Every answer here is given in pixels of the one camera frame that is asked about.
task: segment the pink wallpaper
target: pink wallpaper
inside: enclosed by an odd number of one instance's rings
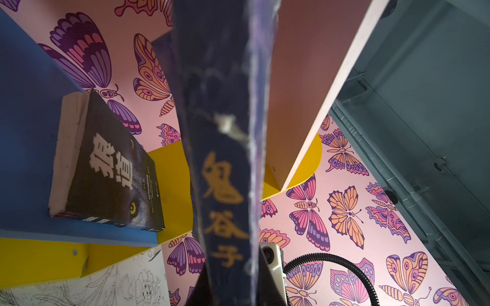
[[[169,0],[0,0],[0,7],[82,88],[95,88],[146,151],[180,140],[152,41]]]
[[[318,134],[323,142],[318,170],[301,186],[263,202],[259,239],[279,244],[285,262],[329,252],[356,263],[383,306],[467,305],[331,118]],[[350,171],[342,165],[346,161],[353,165]],[[162,252],[171,304],[184,305],[198,273],[178,269],[175,243],[165,243]],[[336,264],[304,265],[286,283],[295,306],[370,305],[360,281]]]
[[[172,94],[149,41],[172,24],[169,0],[0,0],[81,87],[95,88],[146,151],[180,140]],[[358,263],[381,305],[466,305],[331,118],[323,156],[306,183],[263,202],[260,239],[285,262],[330,252]],[[172,305],[183,305],[205,261],[190,234],[162,246]],[[341,266],[312,263],[287,277],[295,306],[369,305]]]

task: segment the white device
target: white device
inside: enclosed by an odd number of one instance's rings
[[[260,242],[260,248],[264,252],[269,271],[272,274],[272,279],[277,287],[277,291],[282,296],[284,303],[286,302],[286,288],[284,286],[284,278],[286,274],[282,272],[284,266],[283,253],[281,248],[272,242]]]

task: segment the black coiled hose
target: black coiled hose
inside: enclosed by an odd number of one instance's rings
[[[288,275],[294,268],[299,267],[304,263],[308,263],[312,261],[334,262],[352,271],[362,281],[364,287],[366,287],[367,294],[369,295],[369,299],[371,300],[371,306],[379,306],[378,296],[376,295],[376,291],[374,291],[374,287],[372,286],[371,281],[368,279],[368,277],[355,264],[351,263],[347,259],[342,258],[340,256],[329,254],[329,253],[306,254],[291,260],[284,267],[283,271],[286,275]]]

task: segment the black book cover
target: black book cover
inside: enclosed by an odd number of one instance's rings
[[[154,232],[165,228],[155,162],[93,91],[66,208],[56,216]]]

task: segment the book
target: book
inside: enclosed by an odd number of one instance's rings
[[[165,228],[154,161],[93,90],[63,97],[49,214]]]

